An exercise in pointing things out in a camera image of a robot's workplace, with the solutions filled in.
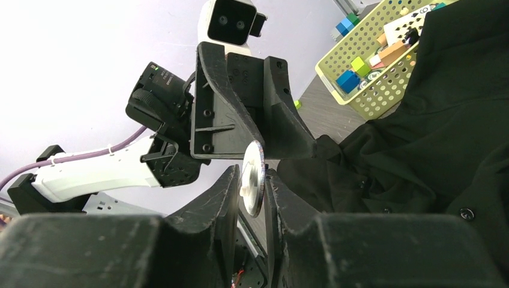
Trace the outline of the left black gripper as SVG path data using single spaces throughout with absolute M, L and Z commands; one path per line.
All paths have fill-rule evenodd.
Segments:
M 229 53 L 201 42 L 196 53 L 190 152 L 198 159 L 242 159 L 257 140 L 270 160 L 316 156 L 317 143 L 294 105 L 288 63 Z M 264 138 L 253 119 L 265 118 Z

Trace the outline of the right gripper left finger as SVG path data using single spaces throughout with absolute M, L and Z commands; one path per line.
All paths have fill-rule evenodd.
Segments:
M 239 167 L 168 217 L 28 214 L 1 233 L 2 287 L 229 287 Z

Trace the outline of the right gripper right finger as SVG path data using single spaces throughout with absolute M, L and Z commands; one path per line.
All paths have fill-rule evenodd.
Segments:
M 505 287 L 480 237 L 455 217 L 323 214 L 275 170 L 265 178 L 269 287 Z

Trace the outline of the black garment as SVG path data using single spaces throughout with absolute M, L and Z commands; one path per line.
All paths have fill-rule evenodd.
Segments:
M 320 212 L 455 215 L 508 275 L 508 2 L 430 12 L 399 107 L 277 174 Z

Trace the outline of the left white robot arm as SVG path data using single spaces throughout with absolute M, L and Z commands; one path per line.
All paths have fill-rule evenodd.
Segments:
M 53 145 L 3 179 L 17 212 L 145 213 L 101 193 L 187 185 L 212 160 L 241 160 L 241 193 L 256 215 L 265 162 L 316 154 L 293 104 L 287 62 L 227 44 L 199 43 L 187 80 L 150 62 L 125 111 L 140 129 L 123 142 L 78 153 Z

